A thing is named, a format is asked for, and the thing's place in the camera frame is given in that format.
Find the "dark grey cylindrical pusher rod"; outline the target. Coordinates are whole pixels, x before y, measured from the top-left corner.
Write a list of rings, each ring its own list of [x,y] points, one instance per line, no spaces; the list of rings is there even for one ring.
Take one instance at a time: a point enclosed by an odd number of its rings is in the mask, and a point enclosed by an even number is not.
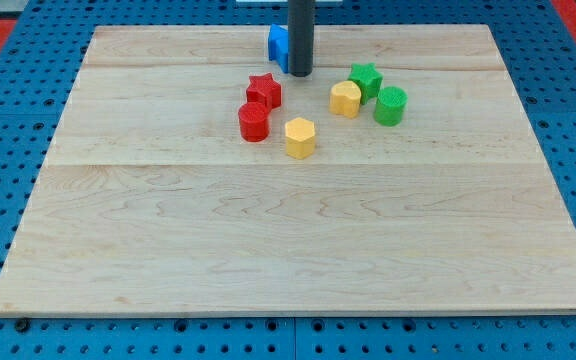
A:
[[[306,77],[313,70],[314,21],[314,0],[288,1],[288,68],[296,77]]]

